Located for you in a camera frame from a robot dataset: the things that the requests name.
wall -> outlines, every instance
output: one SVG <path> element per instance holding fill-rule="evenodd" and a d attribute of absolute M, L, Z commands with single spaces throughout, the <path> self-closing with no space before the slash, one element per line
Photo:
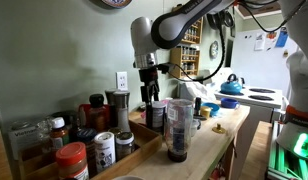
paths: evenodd
<path fill-rule="evenodd" d="M 115 87 L 115 72 L 127 71 L 130 110 L 141 103 L 130 25 L 155 19 L 186 0 L 138 0 L 111 9 L 100 0 L 0 0 L 0 126 L 12 168 L 6 133 L 14 121 L 38 121 L 56 111 L 77 109 L 93 93 Z M 209 46 L 219 41 L 204 19 L 201 68 L 216 66 Z M 169 51 L 159 50 L 159 63 Z M 174 96 L 178 81 L 159 75 L 160 98 Z"/>

red lid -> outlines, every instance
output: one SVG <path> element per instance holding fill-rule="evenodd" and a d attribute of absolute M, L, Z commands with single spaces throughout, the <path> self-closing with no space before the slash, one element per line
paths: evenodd
<path fill-rule="evenodd" d="M 85 144 L 81 142 L 67 144 L 56 152 L 56 162 L 60 166 L 76 164 L 85 157 Z"/>

wall outlet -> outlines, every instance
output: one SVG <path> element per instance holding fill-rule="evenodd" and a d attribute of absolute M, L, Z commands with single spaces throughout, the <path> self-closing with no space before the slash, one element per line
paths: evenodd
<path fill-rule="evenodd" d="M 116 88 L 127 91 L 127 72 L 116 72 Z"/>

spice rack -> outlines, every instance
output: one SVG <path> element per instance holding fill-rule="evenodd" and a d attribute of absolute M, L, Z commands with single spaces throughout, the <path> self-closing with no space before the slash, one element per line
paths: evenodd
<path fill-rule="evenodd" d="M 176 11 L 181 8 L 182 5 L 177 5 L 172 9 L 172 11 Z M 194 22 L 191 27 L 187 29 L 181 43 L 185 44 L 201 44 L 202 37 L 202 29 L 203 29 L 203 17 Z"/>
<path fill-rule="evenodd" d="M 171 49 L 170 62 L 177 64 L 189 76 L 197 76 L 199 69 L 200 51 L 188 46 L 178 46 Z M 175 67 L 171 74 L 177 78 L 185 77 L 184 72 Z"/>
<path fill-rule="evenodd" d="M 99 174 L 89 172 L 92 180 L 126 175 L 162 147 L 161 135 L 132 121 L 129 121 L 129 125 L 134 134 L 136 150 Z M 43 154 L 41 146 L 21 151 L 18 164 L 21 180 L 58 179 L 58 166 L 53 153 Z"/>

wooden countertop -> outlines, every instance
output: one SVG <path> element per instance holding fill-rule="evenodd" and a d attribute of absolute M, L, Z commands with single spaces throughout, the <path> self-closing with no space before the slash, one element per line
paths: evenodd
<path fill-rule="evenodd" d="M 144 161 L 128 175 L 151 179 L 208 179 L 215 165 L 226 152 L 240 126 L 249 114 L 250 107 L 241 105 L 238 109 L 221 108 L 217 117 L 202 121 L 201 129 L 191 139 L 186 161 L 176 163 L 169 160 L 167 146 Z M 143 122 L 139 112 L 132 112 L 130 120 Z M 217 134 L 212 128 L 220 123 L 227 132 Z"/>

